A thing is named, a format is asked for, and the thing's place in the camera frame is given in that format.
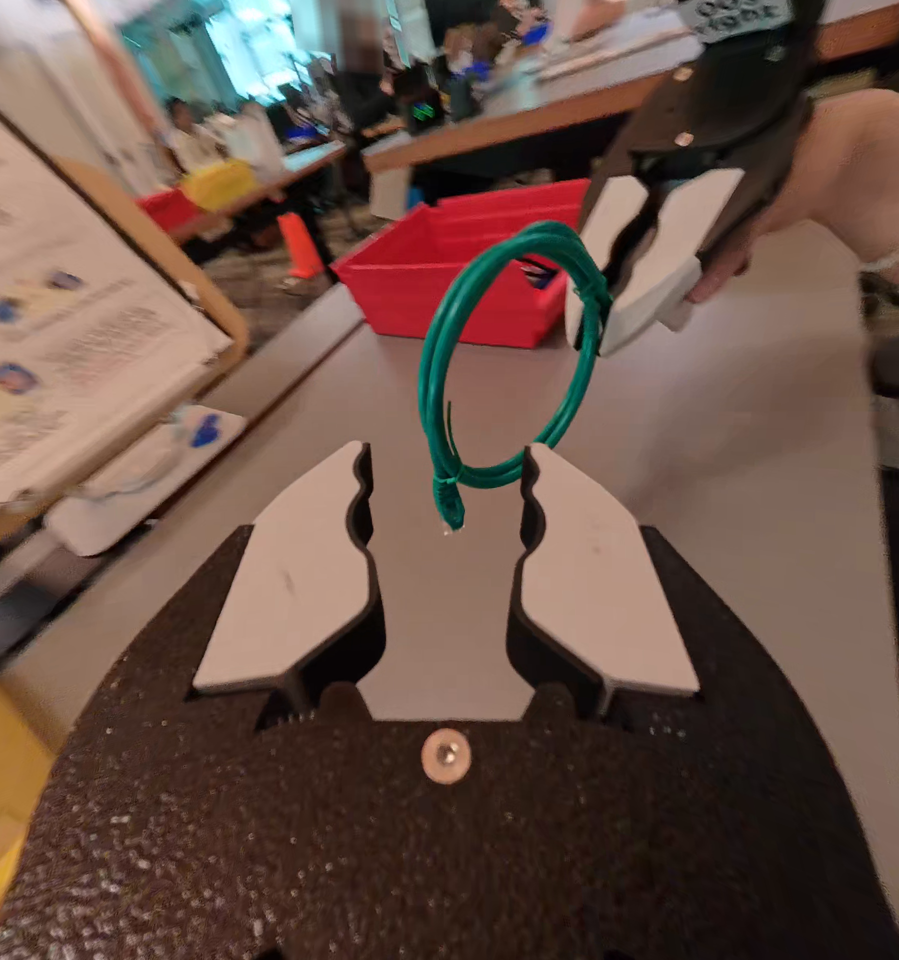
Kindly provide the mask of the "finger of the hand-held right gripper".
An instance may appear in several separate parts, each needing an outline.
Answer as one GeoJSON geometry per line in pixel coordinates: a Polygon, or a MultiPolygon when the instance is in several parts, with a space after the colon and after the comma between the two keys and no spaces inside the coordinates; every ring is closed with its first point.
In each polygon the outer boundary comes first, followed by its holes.
{"type": "MultiPolygon", "coordinates": [[[[629,261],[648,232],[648,194],[648,187],[634,175],[610,176],[601,186],[594,176],[587,190],[577,234],[606,281],[611,299],[628,281],[629,261]]],[[[566,340],[577,349],[582,344],[584,305],[576,288],[575,281],[566,281],[563,319],[566,340]]],[[[601,320],[600,356],[609,356],[617,348],[616,323],[612,311],[601,320]]]]}
{"type": "Polygon", "coordinates": [[[673,188],[657,217],[653,239],[613,297],[600,342],[600,355],[628,346],[655,324],[679,327],[683,303],[701,279],[701,249],[735,193],[744,170],[721,168],[699,174],[673,188]]]}

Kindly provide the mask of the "stack of yellow bins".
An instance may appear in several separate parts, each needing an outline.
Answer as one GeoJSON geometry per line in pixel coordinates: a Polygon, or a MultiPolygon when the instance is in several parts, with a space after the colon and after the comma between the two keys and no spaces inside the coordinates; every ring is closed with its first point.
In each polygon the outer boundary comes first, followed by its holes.
{"type": "Polygon", "coordinates": [[[179,190],[197,209],[217,212],[253,193],[260,185],[248,162],[227,159],[187,174],[180,180],[179,190]]]}

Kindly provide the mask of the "small black display device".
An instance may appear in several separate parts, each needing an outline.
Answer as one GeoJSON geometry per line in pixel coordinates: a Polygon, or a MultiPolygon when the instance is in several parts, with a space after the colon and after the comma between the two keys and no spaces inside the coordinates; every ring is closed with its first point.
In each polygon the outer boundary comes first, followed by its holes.
{"type": "Polygon", "coordinates": [[[395,102],[403,126],[411,137],[419,137],[445,123],[443,98],[436,88],[400,95],[395,102]]]}

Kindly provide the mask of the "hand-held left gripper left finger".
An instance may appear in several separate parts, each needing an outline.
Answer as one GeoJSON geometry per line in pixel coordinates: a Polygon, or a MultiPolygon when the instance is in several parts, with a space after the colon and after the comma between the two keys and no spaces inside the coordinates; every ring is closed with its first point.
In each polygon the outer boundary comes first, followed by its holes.
{"type": "Polygon", "coordinates": [[[357,684],[386,646],[371,445],[352,440],[255,518],[192,681],[204,696],[278,691],[295,714],[357,684]]]}

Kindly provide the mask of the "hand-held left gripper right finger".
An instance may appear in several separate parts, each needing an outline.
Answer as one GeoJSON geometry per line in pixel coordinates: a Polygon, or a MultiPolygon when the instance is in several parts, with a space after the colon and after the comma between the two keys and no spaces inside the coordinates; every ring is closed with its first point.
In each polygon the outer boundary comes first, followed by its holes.
{"type": "Polygon", "coordinates": [[[634,516],[603,486],[534,442],[519,481],[523,552],[507,658],[534,690],[559,685],[603,720],[622,691],[691,698],[700,681],[634,516]]]}

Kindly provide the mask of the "printed instruction sheet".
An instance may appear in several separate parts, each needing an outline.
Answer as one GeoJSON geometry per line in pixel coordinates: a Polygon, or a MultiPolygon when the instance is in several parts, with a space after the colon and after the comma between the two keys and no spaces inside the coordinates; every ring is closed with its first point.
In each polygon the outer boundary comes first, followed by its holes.
{"type": "Polygon", "coordinates": [[[232,344],[0,114],[0,512],[61,491],[232,344]]]}

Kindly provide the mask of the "white round disc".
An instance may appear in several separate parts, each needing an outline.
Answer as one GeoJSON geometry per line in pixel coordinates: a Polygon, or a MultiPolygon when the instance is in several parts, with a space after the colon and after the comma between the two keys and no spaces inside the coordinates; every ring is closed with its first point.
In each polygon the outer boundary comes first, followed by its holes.
{"type": "Polygon", "coordinates": [[[79,498],[105,502],[140,494],[171,473],[183,452],[181,431],[169,426],[155,429],[87,480],[79,498]]]}

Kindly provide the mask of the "person's right hand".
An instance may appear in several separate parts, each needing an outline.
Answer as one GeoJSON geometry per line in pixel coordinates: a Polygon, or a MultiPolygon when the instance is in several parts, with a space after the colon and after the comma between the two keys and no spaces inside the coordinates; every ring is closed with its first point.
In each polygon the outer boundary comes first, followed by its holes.
{"type": "Polygon", "coordinates": [[[859,90],[817,105],[779,196],[721,248],[685,299],[706,302],[747,269],[761,237],[803,221],[899,288],[899,93],[859,90]]]}

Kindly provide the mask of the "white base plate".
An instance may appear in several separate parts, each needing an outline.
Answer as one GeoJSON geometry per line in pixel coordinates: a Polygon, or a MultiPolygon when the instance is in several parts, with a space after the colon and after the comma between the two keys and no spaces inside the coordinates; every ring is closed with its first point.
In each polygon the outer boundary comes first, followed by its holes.
{"type": "Polygon", "coordinates": [[[120,496],[105,502],[90,502],[79,497],[81,487],[88,480],[120,458],[141,439],[139,438],[126,451],[116,456],[48,510],[44,516],[44,527],[60,544],[79,557],[96,557],[108,551],[150,519],[168,499],[173,498],[220,454],[227,451],[243,433],[246,424],[246,418],[239,414],[197,404],[179,407],[169,415],[167,420],[141,437],[144,438],[152,431],[168,426],[182,433],[183,452],[179,463],[171,472],[141,493],[120,496]],[[193,427],[203,415],[210,413],[220,415],[220,438],[207,447],[189,448],[188,440],[193,427]]]}

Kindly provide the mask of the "red plastic bin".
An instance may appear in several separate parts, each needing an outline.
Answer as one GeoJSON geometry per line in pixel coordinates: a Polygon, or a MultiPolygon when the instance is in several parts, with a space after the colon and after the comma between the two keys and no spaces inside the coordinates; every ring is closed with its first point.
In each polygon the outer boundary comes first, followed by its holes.
{"type": "MultiPolygon", "coordinates": [[[[338,259],[336,275],[371,329],[424,339],[456,277],[483,252],[540,221],[574,228],[580,178],[418,204],[338,259]]],[[[563,319],[567,276],[539,254],[508,264],[472,312],[463,344],[532,350],[563,319]]]]}
{"type": "Polygon", "coordinates": [[[139,197],[136,205],[167,234],[175,234],[198,221],[204,211],[186,193],[173,187],[139,197]]]}

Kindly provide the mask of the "orange traffic cone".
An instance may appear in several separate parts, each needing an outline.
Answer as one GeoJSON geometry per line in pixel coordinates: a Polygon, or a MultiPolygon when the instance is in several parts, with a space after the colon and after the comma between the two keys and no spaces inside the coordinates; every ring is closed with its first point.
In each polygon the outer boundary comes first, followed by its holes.
{"type": "Polygon", "coordinates": [[[326,265],[304,219],[296,212],[284,212],[276,222],[289,261],[287,282],[311,282],[323,277],[326,265]]]}

